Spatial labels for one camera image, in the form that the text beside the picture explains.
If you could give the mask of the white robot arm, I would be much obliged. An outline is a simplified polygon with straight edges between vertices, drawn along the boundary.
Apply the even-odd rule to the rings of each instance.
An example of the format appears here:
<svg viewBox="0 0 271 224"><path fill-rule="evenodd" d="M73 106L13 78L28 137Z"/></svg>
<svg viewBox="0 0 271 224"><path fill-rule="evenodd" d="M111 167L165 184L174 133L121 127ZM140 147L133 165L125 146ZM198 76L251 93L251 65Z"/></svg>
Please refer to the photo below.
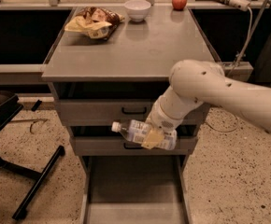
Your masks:
<svg viewBox="0 0 271 224"><path fill-rule="evenodd" d="M217 63L184 60L170 70L169 87L154 103L146 122L150 130L142 144L161 144L184 118L207 103L242 118L271 134L271 88L226 77Z"/></svg>

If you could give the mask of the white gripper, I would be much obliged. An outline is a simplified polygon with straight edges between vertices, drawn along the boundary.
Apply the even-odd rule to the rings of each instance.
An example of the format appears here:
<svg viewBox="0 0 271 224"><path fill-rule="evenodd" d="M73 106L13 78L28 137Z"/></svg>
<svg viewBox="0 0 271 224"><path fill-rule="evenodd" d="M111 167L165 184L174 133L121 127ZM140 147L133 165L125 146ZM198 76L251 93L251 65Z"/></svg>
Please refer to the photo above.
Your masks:
<svg viewBox="0 0 271 224"><path fill-rule="evenodd" d="M164 140L164 132L169 133L176 130L182 123L182 119L170 118L162 110L160 103L155 102L145 122L154 128L148 131L142 143L142 147L152 149Z"/></svg>

